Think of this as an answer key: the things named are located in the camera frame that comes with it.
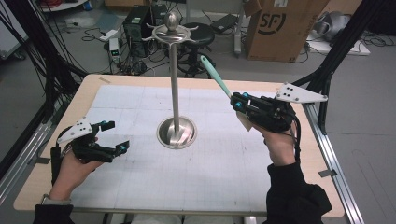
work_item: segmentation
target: teal handle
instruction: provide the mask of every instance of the teal handle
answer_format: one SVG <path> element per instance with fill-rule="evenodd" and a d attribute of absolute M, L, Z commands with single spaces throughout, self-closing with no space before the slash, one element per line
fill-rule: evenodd
<path fill-rule="evenodd" d="M 228 90 L 225 83 L 221 80 L 221 77 L 220 77 L 218 71 L 216 71 L 216 69 L 213 67 L 213 65 L 210 63 L 210 61 L 205 56 L 201 56 L 201 62 L 204 65 L 206 71 L 209 73 L 209 75 L 212 76 L 213 79 L 215 79 L 215 81 L 219 84 L 219 86 L 221 86 L 221 88 L 224 90 L 224 92 L 227 94 L 227 96 L 229 98 L 231 98 L 230 91 Z"/>

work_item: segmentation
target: round metal base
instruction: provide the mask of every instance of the round metal base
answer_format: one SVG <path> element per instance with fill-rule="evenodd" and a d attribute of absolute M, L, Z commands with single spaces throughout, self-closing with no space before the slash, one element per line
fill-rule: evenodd
<path fill-rule="evenodd" d="M 166 119 L 158 126 L 157 137 L 163 146 L 171 149 L 182 149 L 194 142 L 197 136 L 197 128 L 192 120 L 179 117 L 179 124 L 178 132 L 175 132 L 174 118 Z"/>

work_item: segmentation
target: human hand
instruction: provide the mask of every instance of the human hand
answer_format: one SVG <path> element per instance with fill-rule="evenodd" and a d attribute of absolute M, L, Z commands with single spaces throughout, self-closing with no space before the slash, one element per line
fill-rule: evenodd
<path fill-rule="evenodd" d="M 274 166 L 289 165 L 296 162 L 294 158 L 294 137 L 290 131 L 271 133 L 254 123 L 253 128 L 262 133 Z"/>
<path fill-rule="evenodd" d="M 59 201 L 69 200 L 72 191 L 102 164 L 100 161 L 90 161 L 83 164 L 75 157 L 73 150 L 69 150 L 64 155 L 61 170 L 49 192 L 49 198 Z"/>

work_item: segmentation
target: black sleeve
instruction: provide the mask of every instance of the black sleeve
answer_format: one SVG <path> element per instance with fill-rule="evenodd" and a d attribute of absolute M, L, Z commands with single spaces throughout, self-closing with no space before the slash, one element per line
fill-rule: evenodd
<path fill-rule="evenodd" d="M 74 224 L 70 219 L 73 205 L 41 205 L 35 206 L 35 221 L 33 224 Z"/>
<path fill-rule="evenodd" d="M 326 192 L 307 184 L 299 162 L 268 166 L 271 188 L 267 193 L 265 224 L 319 224 L 321 216 L 332 210 Z"/>

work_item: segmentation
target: electronic equipment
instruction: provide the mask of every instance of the electronic equipment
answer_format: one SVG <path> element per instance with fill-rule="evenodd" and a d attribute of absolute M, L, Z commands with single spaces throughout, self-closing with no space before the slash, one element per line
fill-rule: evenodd
<path fill-rule="evenodd" d="M 120 45 L 118 38 L 110 38 L 109 42 L 109 49 L 110 56 L 114 63 L 120 62 Z"/>
<path fill-rule="evenodd" d="M 218 21 L 213 22 L 210 24 L 212 29 L 218 33 L 223 33 L 224 31 L 232 28 L 238 18 L 235 15 L 228 14 L 227 16 L 219 19 Z"/>
<path fill-rule="evenodd" d="M 147 24 L 153 24 L 149 6 L 134 5 L 122 23 L 127 41 L 131 39 L 132 42 L 139 42 L 142 38 L 151 36 Z"/>
<path fill-rule="evenodd" d="M 163 18 L 165 17 L 166 12 L 168 12 L 166 5 L 164 4 L 153 5 L 151 6 L 151 11 L 152 11 L 152 18 L 154 20 L 154 25 L 155 26 L 162 25 Z"/>
<path fill-rule="evenodd" d="M 150 8 L 139 5 L 132 7 L 122 23 L 127 44 L 133 56 L 144 58 L 149 54 L 148 43 L 142 41 L 142 38 L 151 36 L 151 29 L 147 24 L 153 24 Z"/>

